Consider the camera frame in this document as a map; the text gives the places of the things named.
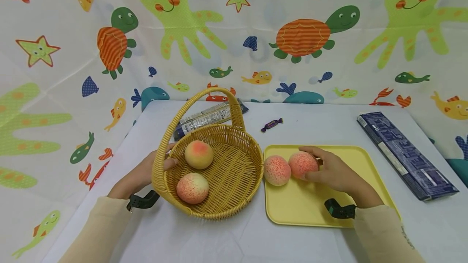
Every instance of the yellow tray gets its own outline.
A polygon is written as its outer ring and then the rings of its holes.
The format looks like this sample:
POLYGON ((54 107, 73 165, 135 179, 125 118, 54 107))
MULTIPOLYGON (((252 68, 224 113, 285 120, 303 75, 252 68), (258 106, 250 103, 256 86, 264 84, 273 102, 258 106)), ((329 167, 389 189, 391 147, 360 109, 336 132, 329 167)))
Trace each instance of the yellow tray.
MULTIPOLYGON (((265 159, 280 155, 289 156, 298 151, 299 145, 270 145, 265 149, 265 159)), ((369 154, 357 146, 319 145, 321 149, 340 156, 354 171, 364 178, 379 193, 385 205, 398 210, 388 194, 385 184, 374 167, 369 154)), ((280 187, 265 182, 266 213, 271 221, 281 225, 353 227, 352 220, 339 220, 330 215, 324 206, 327 199, 335 198, 342 206, 354 204, 353 199, 319 183, 308 183, 291 176, 289 182, 280 187)))

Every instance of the table surface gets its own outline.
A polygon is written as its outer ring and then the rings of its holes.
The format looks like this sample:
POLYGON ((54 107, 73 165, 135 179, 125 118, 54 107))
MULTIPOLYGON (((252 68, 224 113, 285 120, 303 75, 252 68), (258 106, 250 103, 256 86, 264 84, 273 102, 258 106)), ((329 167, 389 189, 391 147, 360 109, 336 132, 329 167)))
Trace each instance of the table surface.
MULTIPOLYGON (((167 126, 184 101, 151 102, 107 170, 84 199, 43 262, 55 263, 85 224, 99 196, 144 156, 159 146, 167 126)), ((197 102, 188 113, 212 106, 197 102)), ((369 152, 401 213, 405 230, 427 262, 465 262, 468 257, 468 189, 451 170, 431 141, 406 110, 390 106, 246 103, 246 130, 265 149, 270 144, 356 145, 369 152), (443 173, 460 193, 421 202, 410 192, 356 118, 381 110, 403 134, 443 173), (265 123, 284 118, 284 124, 262 134, 265 123)), ((144 196, 150 186, 142 190, 144 196)), ((280 226, 265 212, 265 189, 240 213, 222 221, 188 217, 164 199, 148 210, 133 211, 111 262, 368 262, 353 229, 280 226)))

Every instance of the hand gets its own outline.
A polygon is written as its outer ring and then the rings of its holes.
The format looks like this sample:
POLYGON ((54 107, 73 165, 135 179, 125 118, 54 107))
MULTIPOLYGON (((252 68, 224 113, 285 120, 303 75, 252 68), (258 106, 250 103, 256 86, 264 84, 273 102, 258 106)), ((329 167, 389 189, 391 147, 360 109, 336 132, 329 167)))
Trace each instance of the hand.
MULTIPOLYGON (((166 153, 171 150, 176 143, 170 143, 167 146, 166 153)), ((132 194, 139 192, 151 184, 151 171, 153 169, 154 158, 157 150, 154 150, 146 156, 133 170, 126 174, 115 186, 110 190, 107 197, 116 199, 129 199, 132 194)), ((163 169, 168 170, 178 164, 176 159, 166 159, 163 169)))
POLYGON ((370 208, 382 205, 382 199, 377 192, 353 171, 339 156, 314 146, 299 147, 299 150, 319 157, 323 167, 318 172, 308 172, 304 180, 323 183, 331 189, 350 195, 359 208, 370 208))

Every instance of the pink peach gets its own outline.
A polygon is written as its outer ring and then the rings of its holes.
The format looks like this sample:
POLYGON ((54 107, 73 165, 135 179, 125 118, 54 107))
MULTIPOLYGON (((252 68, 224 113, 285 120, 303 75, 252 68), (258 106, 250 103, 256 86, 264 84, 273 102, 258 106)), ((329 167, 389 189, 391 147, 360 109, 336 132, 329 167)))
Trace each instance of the pink peach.
POLYGON ((177 195, 185 202, 197 204, 208 195, 208 181, 198 173, 190 173, 182 177, 177 183, 177 195))
POLYGON ((318 171, 317 160, 307 152, 298 151, 289 157, 292 176, 301 179, 305 173, 318 171))
POLYGON ((184 155, 188 165, 197 170, 207 168, 213 162, 213 157, 215 156, 211 146, 200 140, 189 143, 184 155))
POLYGON ((265 159, 265 180, 273 186, 283 186, 291 177, 291 168, 286 159, 272 155, 265 159))

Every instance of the orange striped shell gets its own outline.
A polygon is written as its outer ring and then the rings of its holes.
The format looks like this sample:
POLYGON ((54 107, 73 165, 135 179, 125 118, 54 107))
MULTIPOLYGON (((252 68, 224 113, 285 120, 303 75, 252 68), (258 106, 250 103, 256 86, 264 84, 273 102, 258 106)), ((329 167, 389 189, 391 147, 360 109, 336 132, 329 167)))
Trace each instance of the orange striped shell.
POLYGON ((127 37, 121 30, 106 26, 97 33, 97 47, 107 70, 116 70, 127 50, 127 37))
POLYGON ((314 19, 298 19, 285 24, 276 35, 276 44, 294 57, 306 56, 323 47, 330 37, 326 23, 314 19))

